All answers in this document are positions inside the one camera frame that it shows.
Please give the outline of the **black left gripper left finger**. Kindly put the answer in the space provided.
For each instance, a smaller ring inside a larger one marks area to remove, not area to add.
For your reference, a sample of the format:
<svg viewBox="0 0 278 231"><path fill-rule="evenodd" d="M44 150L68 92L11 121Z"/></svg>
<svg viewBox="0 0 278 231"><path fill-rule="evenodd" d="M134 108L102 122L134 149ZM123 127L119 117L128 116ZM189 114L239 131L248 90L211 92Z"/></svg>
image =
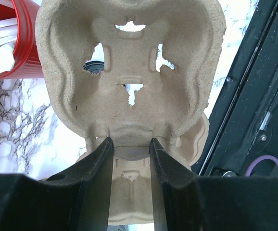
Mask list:
<svg viewBox="0 0 278 231"><path fill-rule="evenodd" d="M0 231L105 231L109 220L113 141L69 168L34 180L0 174Z"/></svg>

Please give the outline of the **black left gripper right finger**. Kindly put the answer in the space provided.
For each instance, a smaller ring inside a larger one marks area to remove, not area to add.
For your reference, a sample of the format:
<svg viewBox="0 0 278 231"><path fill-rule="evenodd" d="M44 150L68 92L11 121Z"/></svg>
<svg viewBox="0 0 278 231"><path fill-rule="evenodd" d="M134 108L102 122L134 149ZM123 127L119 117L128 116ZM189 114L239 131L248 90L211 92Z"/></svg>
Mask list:
<svg viewBox="0 0 278 231"><path fill-rule="evenodd" d="M278 177L202 177L149 146L157 231L278 231Z"/></svg>

